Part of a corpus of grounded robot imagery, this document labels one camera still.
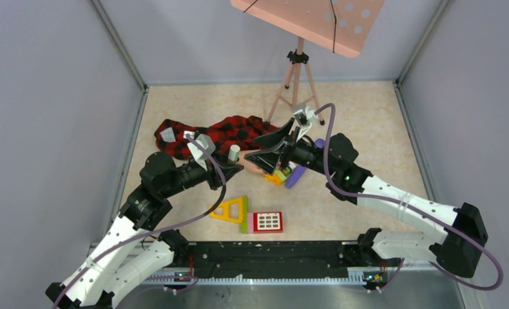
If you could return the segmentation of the nail polish bottle grey cap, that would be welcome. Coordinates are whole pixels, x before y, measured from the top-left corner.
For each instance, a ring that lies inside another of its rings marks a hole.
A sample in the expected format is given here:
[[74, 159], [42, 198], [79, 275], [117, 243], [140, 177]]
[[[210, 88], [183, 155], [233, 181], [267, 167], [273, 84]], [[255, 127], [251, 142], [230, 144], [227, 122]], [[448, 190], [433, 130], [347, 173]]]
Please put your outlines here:
[[230, 164], [235, 164], [239, 161], [239, 154], [240, 154], [240, 147], [236, 144], [233, 144], [230, 146], [228, 153], [227, 153], [227, 161]]

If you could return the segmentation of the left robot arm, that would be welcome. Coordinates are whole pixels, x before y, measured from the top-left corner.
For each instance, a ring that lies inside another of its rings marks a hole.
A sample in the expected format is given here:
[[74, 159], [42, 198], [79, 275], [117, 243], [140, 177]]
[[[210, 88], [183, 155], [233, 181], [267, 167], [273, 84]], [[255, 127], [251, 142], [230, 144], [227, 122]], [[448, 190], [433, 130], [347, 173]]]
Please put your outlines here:
[[46, 295], [54, 308], [116, 308], [160, 268], [180, 266], [188, 256], [178, 225], [157, 229], [170, 212], [169, 198], [201, 183], [216, 190], [243, 170], [226, 156], [216, 156], [218, 169], [193, 159], [176, 166], [165, 152], [151, 154], [140, 170], [140, 185], [127, 197], [109, 231], [85, 262]]

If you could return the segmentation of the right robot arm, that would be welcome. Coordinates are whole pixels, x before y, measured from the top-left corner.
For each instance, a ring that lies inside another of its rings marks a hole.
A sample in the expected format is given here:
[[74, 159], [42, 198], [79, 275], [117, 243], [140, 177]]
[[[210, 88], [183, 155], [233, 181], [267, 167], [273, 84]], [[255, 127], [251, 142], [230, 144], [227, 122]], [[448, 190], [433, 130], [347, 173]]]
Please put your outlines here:
[[476, 206], [445, 205], [399, 189], [355, 164], [358, 151], [344, 134], [328, 130], [324, 146], [316, 147], [303, 139], [303, 128], [294, 129], [293, 122], [256, 137], [261, 150], [245, 159], [267, 174], [289, 163], [306, 167], [326, 177], [326, 186], [337, 199], [380, 211], [417, 229], [413, 234], [383, 229], [367, 233], [368, 242], [359, 248], [365, 264], [417, 259], [453, 276], [474, 276], [481, 257], [488, 253], [486, 227]]

